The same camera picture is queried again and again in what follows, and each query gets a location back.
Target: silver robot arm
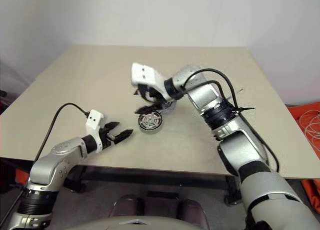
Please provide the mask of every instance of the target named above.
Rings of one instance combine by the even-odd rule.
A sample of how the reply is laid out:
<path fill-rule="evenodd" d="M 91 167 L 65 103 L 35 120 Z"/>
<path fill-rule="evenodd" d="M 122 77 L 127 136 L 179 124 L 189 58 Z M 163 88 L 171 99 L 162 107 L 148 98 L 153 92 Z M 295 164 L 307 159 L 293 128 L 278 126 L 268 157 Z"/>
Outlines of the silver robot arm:
<path fill-rule="evenodd" d="M 238 176 L 242 201 L 247 211 L 247 229 L 320 229 L 320 225 L 287 181 L 268 165 L 268 157 L 261 138 L 257 137 L 249 123 L 218 92 L 213 84 L 206 84 L 198 68 L 186 66 L 172 78 L 165 78 L 155 69 L 134 63 L 132 84 L 153 101 L 175 101 L 184 93 L 205 122 L 211 128 L 216 140 L 220 141 L 218 153 L 226 169 Z"/>
<path fill-rule="evenodd" d="M 106 124 L 104 114 L 91 110 L 87 118 L 87 136 L 76 137 L 56 145 L 51 152 L 34 163 L 17 212 L 9 223 L 9 229 L 44 229 L 49 226 L 57 195 L 70 170 L 88 157 L 99 153 L 112 142 L 128 138 L 133 130 L 125 130 L 117 136 L 110 131 L 119 123 Z"/>

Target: gray wall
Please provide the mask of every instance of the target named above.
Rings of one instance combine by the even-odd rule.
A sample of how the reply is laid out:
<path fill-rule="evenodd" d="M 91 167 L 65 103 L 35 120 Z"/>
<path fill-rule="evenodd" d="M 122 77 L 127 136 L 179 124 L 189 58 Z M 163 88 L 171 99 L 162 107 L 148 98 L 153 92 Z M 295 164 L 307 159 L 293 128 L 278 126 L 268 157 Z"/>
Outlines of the gray wall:
<path fill-rule="evenodd" d="M 246 46 L 284 102 L 307 103 L 319 19 L 320 0 L 0 0 L 0 86 L 20 94 L 70 44 Z"/>

